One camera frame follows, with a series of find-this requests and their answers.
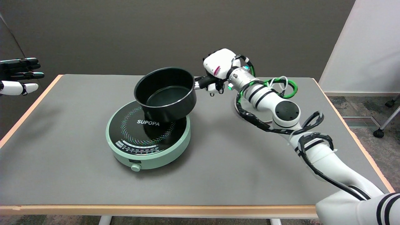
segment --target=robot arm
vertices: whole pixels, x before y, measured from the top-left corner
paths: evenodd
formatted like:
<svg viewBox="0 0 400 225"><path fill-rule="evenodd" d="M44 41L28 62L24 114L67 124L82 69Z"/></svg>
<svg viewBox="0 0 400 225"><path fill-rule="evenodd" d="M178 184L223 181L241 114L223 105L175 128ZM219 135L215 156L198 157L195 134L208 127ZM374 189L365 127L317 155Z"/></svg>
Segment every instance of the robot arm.
<svg viewBox="0 0 400 225"><path fill-rule="evenodd" d="M248 66L241 67L240 58ZM238 91L236 108L243 119L266 132L277 133L285 138L317 179L340 189L316 204L317 214L324 224L375 225L399 221L397 212L400 210L400 201L396 202L396 196L400 194L384 195L372 182L336 156L333 141L327 134L309 131L323 121L321 112L315 112L305 124L299 124L301 110L296 103L288 100L297 91L294 82L286 77L261 81L255 77L254 68L247 57L236 55L228 49L221 49L204 58L203 66L207 76L198 80L199 89L209 86L211 82L217 86L228 82L229 89ZM284 95L285 91L275 91L273 84L277 82L285 84L284 90L288 85L292 86L293 93ZM247 99L258 111L270 110L273 114L272 126L241 108L242 98Z"/></svg>
<svg viewBox="0 0 400 225"><path fill-rule="evenodd" d="M0 61L0 95L27 95L38 89L35 83L21 83L20 80L40 79L42 72L32 72L40 68L36 58Z"/></svg>

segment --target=white robot finger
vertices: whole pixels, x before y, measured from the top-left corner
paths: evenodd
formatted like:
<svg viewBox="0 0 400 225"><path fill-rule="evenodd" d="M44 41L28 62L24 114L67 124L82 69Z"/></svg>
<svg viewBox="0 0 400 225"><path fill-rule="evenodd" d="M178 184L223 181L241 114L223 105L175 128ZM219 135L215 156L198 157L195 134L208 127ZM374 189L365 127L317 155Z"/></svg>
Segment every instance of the white robot finger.
<svg viewBox="0 0 400 225"><path fill-rule="evenodd" d="M35 83L19 83L16 81L0 81L0 94L4 95L27 95L28 93L34 92L39 88L38 84Z"/></svg>

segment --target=gray wall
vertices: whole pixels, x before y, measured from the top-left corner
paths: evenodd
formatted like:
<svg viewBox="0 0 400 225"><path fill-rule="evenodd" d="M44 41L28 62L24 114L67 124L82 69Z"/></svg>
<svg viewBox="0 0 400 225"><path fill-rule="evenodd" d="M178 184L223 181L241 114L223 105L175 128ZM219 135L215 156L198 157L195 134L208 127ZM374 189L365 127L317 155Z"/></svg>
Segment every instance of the gray wall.
<svg viewBox="0 0 400 225"><path fill-rule="evenodd" d="M203 75L202 58L223 47L248 56L258 76L319 80L353 4L354 0L2 0L0 12L27 57L39 59L46 87L66 73L146 74L179 66ZM30 98L24 100L31 104ZM6 108L6 113L21 115L25 106L20 108Z"/></svg>

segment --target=chair leg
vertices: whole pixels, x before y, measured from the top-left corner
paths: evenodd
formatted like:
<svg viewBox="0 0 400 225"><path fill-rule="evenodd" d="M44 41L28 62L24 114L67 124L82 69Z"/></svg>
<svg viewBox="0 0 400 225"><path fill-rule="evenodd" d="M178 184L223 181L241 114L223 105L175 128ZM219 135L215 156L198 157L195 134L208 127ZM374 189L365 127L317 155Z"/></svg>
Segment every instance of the chair leg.
<svg viewBox="0 0 400 225"><path fill-rule="evenodd" d="M394 103L400 98L400 94L398 94L396 97L394 97L392 100L387 101L385 105L389 108L392 108L394 106Z"/></svg>
<svg viewBox="0 0 400 225"><path fill-rule="evenodd" d="M386 126L392 121L392 119L400 112L400 106L396 109L396 111L389 117L388 120L376 131L374 131L374 136L378 138L382 138L385 133L383 133L383 130L386 128Z"/></svg>

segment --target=table leg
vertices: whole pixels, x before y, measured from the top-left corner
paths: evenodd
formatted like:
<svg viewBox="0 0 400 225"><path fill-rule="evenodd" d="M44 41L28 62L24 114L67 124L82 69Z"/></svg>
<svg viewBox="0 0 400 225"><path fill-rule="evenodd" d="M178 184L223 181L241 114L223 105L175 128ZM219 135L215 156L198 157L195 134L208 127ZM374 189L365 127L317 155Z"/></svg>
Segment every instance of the table leg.
<svg viewBox="0 0 400 225"><path fill-rule="evenodd" d="M112 216L101 216L99 225L110 225Z"/></svg>
<svg viewBox="0 0 400 225"><path fill-rule="evenodd" d="M280 219L270 219L271 225L282 225Z"/></svg>

